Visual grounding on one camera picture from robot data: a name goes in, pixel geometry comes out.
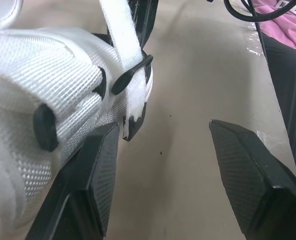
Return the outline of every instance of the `black cable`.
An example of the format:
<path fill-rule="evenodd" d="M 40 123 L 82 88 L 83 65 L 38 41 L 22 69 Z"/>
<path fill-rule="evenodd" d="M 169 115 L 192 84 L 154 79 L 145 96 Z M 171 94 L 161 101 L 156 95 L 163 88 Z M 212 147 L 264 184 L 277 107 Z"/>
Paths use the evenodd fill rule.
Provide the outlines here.
<path fill-rule="evenodd" d="M 296 0 L 291 0 L 286 6 L 277 9 L 276 11 L 267 13 L 267 14 L 260 14 L 259 16 L 246 16 L 239 12 L 237 12 L 232 5 L 230 4 L 229 0 L 223 0 L 224 5 L 228 12 L 233 15 L 235 18 L 240 19 L 245 22 L 253 22 L 253 23 L 259 23 L 259 22 L 265 22 L 269 20 L 273 20 L 286 12 L 288 12 L 290 9 L 292 9 L 296 5 Z"/>
<path fill-rule="evenodd" d="M 244 7 L 245 7 L 249 12 L 251 12 L 251 9 L 250 9 L 249 5 L 246 3 L 246 1 L 245 1 L 245 0 L 241 0 L 241 2 L 242 2 L 242 4 L 244 5 Z"/>

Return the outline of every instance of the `concrete floor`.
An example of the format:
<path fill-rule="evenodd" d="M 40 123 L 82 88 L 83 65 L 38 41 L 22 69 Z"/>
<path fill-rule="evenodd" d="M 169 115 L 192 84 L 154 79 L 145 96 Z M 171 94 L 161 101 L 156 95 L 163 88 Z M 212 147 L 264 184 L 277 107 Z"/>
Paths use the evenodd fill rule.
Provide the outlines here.
<path fill-rule="evenodd" d="M 26 0 L 16 28 L 104 33 L 95 0 Z M 243 240 L 225 194 L 211 119 L 258 133 L 295 173 L 264 56 L 221 1 L 160 0 L 145 52 L 154 86 L 143 127 L 120 141 L 108 240 Z"/>

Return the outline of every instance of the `white velcro strap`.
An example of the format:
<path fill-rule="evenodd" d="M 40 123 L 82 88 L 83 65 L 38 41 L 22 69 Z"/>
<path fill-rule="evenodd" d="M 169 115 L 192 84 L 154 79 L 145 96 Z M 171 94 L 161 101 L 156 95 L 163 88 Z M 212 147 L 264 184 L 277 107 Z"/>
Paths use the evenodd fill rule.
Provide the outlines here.
<path fill-rule="evenodd" d="M 122 65 L 123 72 L 142 61 L 140 44 L 136 35 L 127 0 L 100 0 L 103 15 L 111 35 L 113 46 Z M 123 137 L 129 134 L 129 118 L 136 121 L 142 114 L 146 82 L 144 68 L 139 70 L 126 88 L 126 121 Z"/>

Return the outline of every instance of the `black plastic buckle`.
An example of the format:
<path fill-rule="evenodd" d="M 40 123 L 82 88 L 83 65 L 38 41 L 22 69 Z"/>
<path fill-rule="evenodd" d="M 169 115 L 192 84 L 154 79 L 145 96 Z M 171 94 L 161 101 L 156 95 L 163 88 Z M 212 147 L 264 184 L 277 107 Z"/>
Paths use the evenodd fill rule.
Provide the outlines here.
<path fill-rule="evenodd" d="M 123 73 L 119 78 L 116 80 L 116 82 L 113 84 L 111 92 L 114 95 L 118 95 L 121 93 L 127 85 L 131 82 L 133 75 L 139 71 L 141 68 L 145 66 L 149 66 L 153 60 L 153 56 L 148 55 L 145 59 L 143 59 L 141 62 L 139 62 L 137 65 L 135 65 L 133 68 L 127 70 L 125 73 Z"/>
<path fill-rule="evenodd" d="M 106 94 L 106 72 L 99 67 L 102 73 L 102 81 L 92 92 L 97 93 L 103 99 Z M 41 104 L 33 114 L 33 129 L 37 142 L 43 150 L 53 152 L 59 145 L 56 118 L 53 111 L 45 104 Z"/>

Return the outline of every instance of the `white sneaker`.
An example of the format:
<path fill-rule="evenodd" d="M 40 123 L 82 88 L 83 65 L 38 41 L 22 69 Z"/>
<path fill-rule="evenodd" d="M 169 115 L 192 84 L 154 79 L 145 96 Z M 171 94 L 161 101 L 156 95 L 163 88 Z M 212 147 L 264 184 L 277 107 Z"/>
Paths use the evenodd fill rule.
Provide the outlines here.
<path fill-rule="evenodd" d="M 0 1 L 3 240 L 25 238 L 56 174 L 94 128 L 119 122 L 123 138 L 133 137 L 153 83 L 152 69 L 142 67 L 111 93 L 143 60 L 126 0 L 100 1 L 114 47 L 75 27 L 6 29 L 22 2 Z"/>

